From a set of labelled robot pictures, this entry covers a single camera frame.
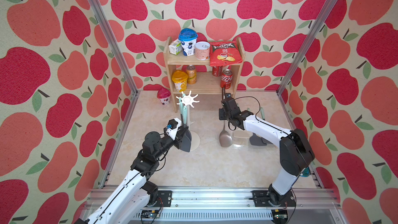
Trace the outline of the steel spoon dark wooden handle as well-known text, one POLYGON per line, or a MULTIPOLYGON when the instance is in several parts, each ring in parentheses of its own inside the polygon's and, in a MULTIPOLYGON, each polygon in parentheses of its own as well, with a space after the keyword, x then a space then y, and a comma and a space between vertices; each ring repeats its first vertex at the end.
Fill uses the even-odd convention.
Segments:
POLYGON ((223 121, 223 130, 220 132, 219 135, 219 143, 221 147, 227 148, 230 147, 233 144, 232 136, 230 133, 226 130, 226 111, 224 107, 222 107, 222 121, 223 121))

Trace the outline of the grey turner green handle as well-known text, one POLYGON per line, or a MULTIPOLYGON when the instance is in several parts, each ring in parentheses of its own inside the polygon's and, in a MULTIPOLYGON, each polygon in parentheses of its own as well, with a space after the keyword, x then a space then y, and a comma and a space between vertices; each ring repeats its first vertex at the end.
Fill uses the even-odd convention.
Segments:
POLYGON ((267 146, 267 141, 264 138, 257 136, 255 133, 252 134, 249 141, 252 146, 267 146))

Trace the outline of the cream spoon green handle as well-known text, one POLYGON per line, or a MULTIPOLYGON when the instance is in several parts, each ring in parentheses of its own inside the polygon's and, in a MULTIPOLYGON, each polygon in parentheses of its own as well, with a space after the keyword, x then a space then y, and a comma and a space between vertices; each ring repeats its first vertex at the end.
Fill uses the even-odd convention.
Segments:
POLYGON ((235 130, 233 131, 233 136, 236 139, 249 139, 252 137, 252 132, 246 130, 235 130))

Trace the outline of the grey slotted spatula green handle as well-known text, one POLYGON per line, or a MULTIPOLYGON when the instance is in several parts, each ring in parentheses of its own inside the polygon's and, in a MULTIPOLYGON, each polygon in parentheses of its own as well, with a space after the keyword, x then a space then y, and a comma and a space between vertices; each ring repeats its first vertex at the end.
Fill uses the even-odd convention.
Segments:
MULTIPOLYGON (((262 119, 262 120, 265 120, 265 114, 264 114, 264 109, 263 109, 263 107, 260 107, 260 113, 261 113, 261 119, 262 119)), ((266 140, 266 139, 264 139, 264 138, 262 138, 262 142, 263 142, 263 144, 265 144, 265 146, 266 146, 266 145, 272 145, 272 143, 271 143, 270 141, 268 141, 268 140, 266 140)))

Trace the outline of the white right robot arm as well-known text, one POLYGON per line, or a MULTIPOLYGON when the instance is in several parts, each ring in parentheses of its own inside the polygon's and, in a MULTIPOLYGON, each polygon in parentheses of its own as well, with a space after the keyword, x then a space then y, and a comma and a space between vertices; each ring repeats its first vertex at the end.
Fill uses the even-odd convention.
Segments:
POLYGON ((221 103, 220 120, 226 120, 236 128, 256 134, 279 148, 282 169, 275 181, 270 184, 265 199, 271 206, 280 206, 290 197, 292 186, 300 174, 315 159, 315 154, 304 131, 278 127, 259 119, 256 114, 250 111, 241 111, 235 99, 229 93, 225 94, 221 103))

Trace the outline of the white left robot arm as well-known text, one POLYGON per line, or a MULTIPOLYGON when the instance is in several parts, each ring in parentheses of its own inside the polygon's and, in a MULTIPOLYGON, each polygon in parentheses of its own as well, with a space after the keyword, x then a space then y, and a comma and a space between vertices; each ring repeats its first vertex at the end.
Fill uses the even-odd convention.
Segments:
POLYGON ((77 219, 77 224, 127 224, 148 204, 155 204, 158 187, 149 178, 158 170, 160 157, 174 146, 189 152, 189 128, 174 120, 164 128, 163 136, 150 132, 145 136, 143 149, 131 165, 126 177, 107 200, 87 219, 77 219))

